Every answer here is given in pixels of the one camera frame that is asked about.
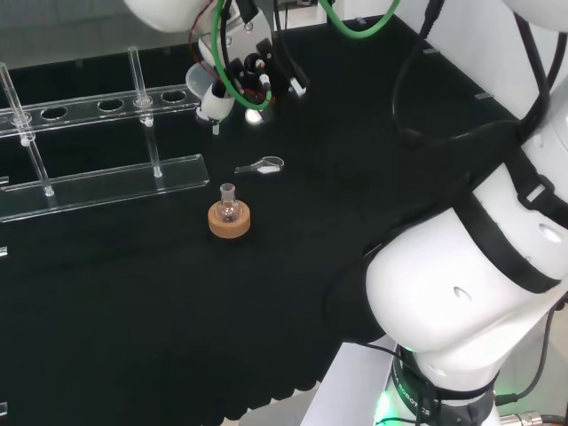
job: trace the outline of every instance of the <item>acrylic stand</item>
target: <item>acrylic stand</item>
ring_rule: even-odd
[[[0,79],[10,108],[0,110],[0,138],[20,137],[38,180],[8,185],[0,177],[0,222],[64,210],[167,193],[209,182],[201,155],[161,161],[154,116],[195,109],[199,104],[185,85],[146,90],[138,49],[129,48],[135,90],[22,107],[4,63]],[[138,118],[150,162],[50,179],[37,149],[36,135],[46,130]]]

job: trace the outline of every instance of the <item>black table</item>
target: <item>black table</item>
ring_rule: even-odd
[[[403,147],[390,94],[415,34],[399,20],[361,42],[326,26],[287,34],[312,79],[299,107],[282,102],[258,128],[235,108],[219,137],[190,114],[157,118],[161,157],[203,154],[209,185],[2,226],[7,424],[217,425],[310,389],[340,338],[375,333],[360,289],[344,290],[339,333],[324,325],[327,284],[401,215],[512,149],[500,134]],[[192,64],[186,46],[141,60],[148,87],[183,82]],[[131,89],[126,55],[12,74],[25,104]],[[439,136],[508,116],[492,99],[476,100],[479,92],[439,54],[423,55],[401,92],[402,114]],[[141,131],[136,120],[114,122],[45,132],[38,145],[55,177],[146,162]],[[18,140],[3,139],[0,153],[0,175],[35,179]],[[284,172],[233,176],[265,155],[283,158]],[[224,182],[251,207],[242,241],[219,241],[207,227]]]

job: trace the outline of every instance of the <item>metal connector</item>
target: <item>metal connector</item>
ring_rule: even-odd
[[[510,414],[501,417],[501,426],[542,426],[540,414],[531,411],[523,414]]]

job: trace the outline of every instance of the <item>cable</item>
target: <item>cable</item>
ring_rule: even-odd
[[[233,87],[237,88],[238,85],[236,83],[236,78],[231,70],[231,62],[229,61],[229,52],[227,51],[227,20],[229,19],[229,13],[231,11],[231,4],[233,0],[226,0],[225,7],[223,8],[223,12],[221,14],[221,52],[223,54],[223,62],[225,63],[225,69],[227,72],[227,76],[231,81]]]
[[[396,358],[400,362],[402,362],[402,364],[404,364],[405,367],[408,368],[408,370],[410,370],[411,373],[413,373],[417,377],[421,377],[426,382],[426,384],[429,385],[430,387],[432,387],[434,389],[434,391],[438,394],[438,389],[436,388],[436,385],[434,383],[432,383],[432,381],[428,377],[420,374],[412,366],[409,366],[408,363],[406,361],[404,361],[402,356],[400,354],[396,353],[395,351],[391,351],[390,349],[383,348],[382,346],[376,346],[376,345],[371,344],[371,343],[347,342],[347,341],[346,341],[346,343],[358,344],[359,346],[365,346],[366,348],[375,349],[376,351],[388,353],[389,355],[393,356],[394,358]],[[386,418],[386,419],[382,419],[379,422],[376,422],[375,426],[382,424],[382,423],[386,423],[386,422],[403,422],[403,423],[410,423],[410,424],[415,424],[416,426],[419,426],[421,424],[421,419],[422,419],[421,411],[422,411],[422,403],[424,401],[424,398],[422,398],[419,395],[418,399],[419,399],[419,401],[418,401],[418,406],[417,406],[417,411],[416,411],[416,414],[417,414],[416,420],[401,419],[399,417],[389,417],[389,418]],[[438,402],[439,402],[439,398],[428,399],[428,401],[430,402],[431,408],[433,408],[435,406],[434,402],[435,402],[436,399],[438,399]],[[436,416],[429,417],[426,422],[432,422],[433,420],[436,420],[436,418],[437,418]]]
[[[294,74],[296,75],[296,78],[300,81],[300,84],[302,84],[304,87],[309,87],[310,86],[310,80],[308,79],[308,77],[304,73],[304,71],[300,68],[300,66],[296,63],[294,58],[292,58],[292,53],[290,53],[290,50],[288,48],[288,44],[286,43],[286,39],[284,37],[284,32],[282,31],[282,23],[280,22],[278,0],[272,0],[272,7],[274,9],[274,22],[276,23],[276,33],[278,34],[278,44],[279,44],[280,48],[282,49],[282,51],[284,52],[284,56],[286,57],[288,64],[293,68]],[[287,74],[286,78],[288,78],[289,80],[291,79],[291,75],[289,75],[290,74],[289,72],[285,72],[284,74]]]
[[[386,419],[382,419],[379,422],[375,423],[375,426],[378,426],[379,424],[383,424],[386,422],[401,422],[401,423],[414,424],[414,420],[401,419],[400,417],[388,417]]]
[[[560,424],[563,425],[566,422],[566,418],[562,415],[550,415],[550,414],[543,414],[541,417],[542,422],[544,424]]]
[[[478,135],[483,133],[487,130],[501,127],[502,125],[511,126],[513,129],[519,128],[522,131],[522,136],[520,138],[521,143],[525,142],[527,137],[536,129],[542,119],[545,117],[546,111],[548,110],[549,102],[550,102],[550,91],[549,91],[549,84],[548,82],[554,82],[557,78],[558,71],[560,66],[562,65],[562,59],[564,56],[564,51],[566,49],[566,35],[559,35],[558,43],[556,46],[556,54],[555,59],[553,60],[552,67],[548,76],[545,75],[544,68],[542,66],[542,62],[540,61],[540,55],[538,49],[536,47],[536,43],[534,42],[533,33],[531,32],[529,24],[520,18],[518,15],[515,15],[515,19],[517,21],[517,26],[519,28],[519,32],[523,39],[523,43],[525,45],[526,53],[531,63],[531,68],[534,73],[535,79],[539,86],[539,98],[535,101],[534,105],[529,111],[529,114],[519,123],[517,120],[496,120],[494,122],[489,122],[487,124],[483,124],[481,126],[476,127],[475,129],[469,130],[465,133],[460,135],[455,135],[449,138],[440,138],[440,139],[430,139],[423,135],[420,131],[410,128],[405,128],[398,118],[398,93],[400,91],[400,86],[410,68],[410,65],[414,61],[415,57],[419,53],[422,47],[422,42],[426,40],[430,31],[432,30],[434,23],[439,17],[441,13],[442,7],[444,6],[444,0],[430,0],[428,4],[428,8],[426,9],[426,17],[424,19],[424,23],[422,25],[422,29],[418,36],[418,41],[415,44],[414,48],[411,50],[410,54],[406,58],[405,62],[403,63],[402,68],[400,69],[397,77],[397,81],[395,82],[394,89],[392,91],[392,120],[394,121],[397,129],[399,132],[406,134],[408,137],[414,140],[414,142],[420,142],[420,145],[426,146],[434,146],[434,145],[441,145],[447,142],[454,142],[461,138],[471,137],[474,135]]]
[[[430,31],[434,27],[434,24],[438,20],[440,13],[442,12],[442,8],[444,7],[445,0],[430,0],[428,3],[428,7],[426,8],[424,23],[422,24],[422,28],[420,33],[418,34],[418,40],[414,45],[414,48],[411,50],[410,54],[406,57],[400,71],[398,72],[397,80],[394,84],[394,88],[392,90],[392,121],[394,121],[397,129],[399,132],[406,134],[408,137],[414,140],[414,142],[419,141],[421,145],[426,146],[434,146],[434,145],[442,145],[447,142],[454,142],[458,139],[471,137],[473,135],[477,135],[479,133],[483,133],[484,131],[493,129],[495,127],[500,127],[504,124],[509,126],[517,126],[517,120],[497,120],[495,122],[489,122],[486,124],[482,124],[472,130],[468,130],[462,134],[454,135],[449,138],[440,138],[440,139],[431,139],[427,138],[424,134],[420,131],[405,128],[398,118],[398,93],[400,92],[400,87],[410,69],[410,66],[413,64],[414,60],[416,59],[418,53],[422,51],[422,42],[428,38]]]
[[[400,4],[400,0],[392,0],[392,4],[390,5],[389,10],[383,15],[383,17],[380,18],[379,21],[371,28],[365,29],[363,31],[354,31],[348,28],[341,21],[341,18],[337,16],[333,6],[329,4],[327,0],[319,0],[319,4],[321,4],[321,7],[324,11],[326,11],[328,17],[331,19],[337,29],[339,29],[339,31],[341,31],[345,36],[348,36],[349,38],[361,40],[363,38],[373,36],[377,33],[377,31],[384,27],[384,25],[392,18],[392,15],[394,15],[394,12],[397,10],[398,5]]]
[[[416,403],[416,422],[414,426],[420,426],[422,419],[422,397],[418,394],[418,402]]]
[[[241,105],[243,105],[246,108],[254,109],[256,111],[261,111],[269,106],[270,100],[272,99],[272,92],[271,91],[266,92],[266,99],[260,105],[253,104],[252,102],[246,100],[233,87],[233,85],[229,81],[229,78],[225,73],[223,64],[221,63],[221,59],[219,58],[219,49],[217,47],[217,35],[218,35],[217,29],[221,18],[221,13],[223,12],[224,3],[225,3],[224,0],[218,0],[217,7],[215,9],[215,14],[213,16],[213,26],[211,27],[211,40],[213,41],[211,43],[211,54],[213,55],[213,60],[215,60],[215,66],[217,67],[217,71],[219,73],[219,76],[221,77],[221,81],[225,85],[227,91],[235,98],[237,102],[239,102]]]
[[[539,97],[533,106],[535,112],[529,114],[521,120],[521,129],[525,137],[529,137],[540,122],[545,118],[550,106],[550,88],[548,86],[548,79],[544,66],[540,60],[539,49],[534,41],[533,32],[529,23],[515,13],[515,21],[517,22],[518,31],[523,39],[525,45],[526,55],[531,63],[532,71],[536,78],[536,83],[539,86]]]
[[[547,82],[548,87],[552,89],[554,83],[556,82],[556,78],[558,77],[558,73],[560,71],[560,67],[562,66],[562,61],[564,59],[564,54],[566,52],[566,42],[568,41],[568,35],[566,33],[558,34],[558,41],[556,42],[556,52],[554,54],[554,58],[552,60],[552,65],[550,66],[550,70],[548,71]],[[540,101],[540,97],[536,99],[534,104],[532,104],[531,109],[527,113],[526,117],[524,118],[524,122],[534,123],[538,120],[538,116],[541,114],[540,110],[542,109],[542,102]],[[526,134],[533,133],[534,129],[527,128],[525,129]]]
[[[509,393],[506,395],[497,395],[495,397],[495,405],[496,406],[505,406],[507,404],[511,404],[513,402],[517,402],[519,399],[526,397],[529,393],[531,393],[534,387],[540,380],[542,376],[542,371],[544,370],[544,365],[547,361],[547,353],[548,353],[548,341],[550,340],[550,329],[552,328],[552,319],[554,318],[554,312],[556,311],[556,305],[548,311],[548,318],[547,324],[544,327],[544,340],[542,341],[542,352],[540,353],[540,362],[539,367],[536,370],[536,374],[532,379],[531,384],[523,390],[521,393]]]
[[[199,19],[203,15],[203,13],[205,13],[205,11],[207,11],[207,9],[211,6],[212,3],[213,3],[213,0],[209,0],[209,2],[205,5],[205,7],[203,9],[201,9],[200,12],[195,17],[195,21],[193,22],[192,28],[189,30],[189,51],[191,52],[191,54],[193,56],[193,60],[195,61],[195,63],[201,65],[201,68],[203,68],[207,72],[207,74],[209,74],[211,77],[213,77],[214,79],[216,79],[218,81],[221,81],[221,79],[219,78],[219,76],[217,74],[214,74],[210,69],[208,69],[207,67],[205,67],[203,65],[199,55],[193,49],[193,44],[192,44],[193,32],[195,30],[195,27],[197,26],[197,22],[199,21]]]

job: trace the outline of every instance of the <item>green cable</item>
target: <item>green cable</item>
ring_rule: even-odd
[[[224,4],[225,0],[219,0],[217,2],[215,16],[213,18],[213,27],[211,29],[211,53],[213,54],[213,60],[215,60],[215,66],[217,67],[217,72],[219,73],[221,81],[225,85],[226,89],[237,100],[237,102],[239,102],[241,105],[243,105],[246,108],[256,109],[256,111],[262,111],[263,109],[266,109],[268,107],[270,99],[272,99],[272,92],[271,91],[266,92],[266,99],[262,104],[253,104],[252,102],[249,102],[248,100],[243,98],[242,95],[233,87],[231,81],[229,80],[229,77],[227,77],[227,74],[225,74],[225,68],[223,67],[221,59],[219,58],[219,49],[217,47],[217,31]]]
[[[337,16],[334,11],[334,8],[327,0],[319,0],[319,4],[323,7],[323,10],[326,11],[328,17],[334,23],[334,25],[341,31],[344,35],[350,38],[356,39],[363,39],[374,35],[379,29],[384,27],[394,15],[394,12],[397,10],[398,5],[400,4],[400,0],[392,0],[392,4],[390,5],[389,10],[384,14],[384,16],[371,28],[365,29],[363,31],[353,31],[352,29],[348,28],[343,21]]]

